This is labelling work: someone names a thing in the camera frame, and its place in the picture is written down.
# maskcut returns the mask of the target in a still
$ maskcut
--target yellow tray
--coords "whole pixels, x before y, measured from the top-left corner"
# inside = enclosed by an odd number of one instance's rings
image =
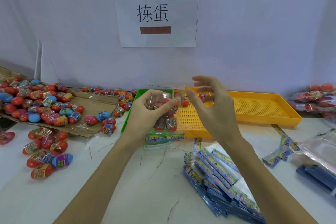
[[[302,120],[302,117],[279,94],[240,91],[229,91],[229,94],[234,99],[234,111],[238,121],[295,127]],[[213,102],[205,103],[206,107],[212,105]],[[185,137],[212,138],[204,128],[192,103],[182,108],[180,124],[186,129]]]

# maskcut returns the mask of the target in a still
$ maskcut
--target cardboard tray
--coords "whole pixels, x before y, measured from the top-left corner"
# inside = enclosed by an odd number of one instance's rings
[[[6,68],[0,67],[0,77],[8,78],[12,76],[21,76],[24,80],[32,80],[27,76],[22,74],[13,72]],[[118,106],[118,97],[117,96],[104,96],[104,95],[96,95],[89,92],[82,92],[77,90],[67,90],[68,93],[73,95],[73,99],[70,101],[71,103],[82,105],[84,107],[84,112],[82,114],[81,119],[76,124],[68,124],[64,127],[56,127],[53,125],[48,125],[43,122],[31,123],[26,122],[28,124],[37,125],[40,127],[54,128],[60,131],[68,132],[70,134],[91,137],[96,133],[99,133],[102,128],[102,123],[98,122],[95,125],[88,125],[83,122],[84,117],[86,115],[97,115],[97,113],[102,111],[108,111],[110,113],[114,112],[114,109]],[[15,122],[23,122],[18,119],[13,118],[10,115],[0,112],[0,116],[13,120]]]

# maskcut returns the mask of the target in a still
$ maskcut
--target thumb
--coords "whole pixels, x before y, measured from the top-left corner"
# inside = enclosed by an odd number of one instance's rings
[[[169,112],[177,103],[176,99],[172,99],[169,102],[165,103],[163,106],[154,110],[157,113],[157,117],[164,115],[166,112]]]
[[[198,97],[198,95],[195,92],[193,92],[191,89],[186,89],[185,91],[191,103],[194,105],[197,113],[203,111],[205,108],[205,105],[202,102],[202,100]]]

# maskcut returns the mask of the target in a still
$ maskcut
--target white paper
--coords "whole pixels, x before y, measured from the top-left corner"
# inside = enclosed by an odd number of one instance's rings
[[[197,5],[198,0],[115,0],[121,47],[196,46]],[[160,16],[156,8],[167,11]],[[140,27],[161,26],[170,26],[171,34],[140,34]]]

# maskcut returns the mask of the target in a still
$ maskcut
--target white wall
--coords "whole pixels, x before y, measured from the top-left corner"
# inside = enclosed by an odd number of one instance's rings
[[[43,43],[46,82],[130,89],[211,74],[230,90],[285,93],[320,69],[321,24],[335,21],[330,1],[199,0],[195,48],[121,48],[114,0],[20,3]],[[329,42],[326,57],[335,49]]]
[[[0,66],[33,77],[36,48],[19,0],[0,0]]]

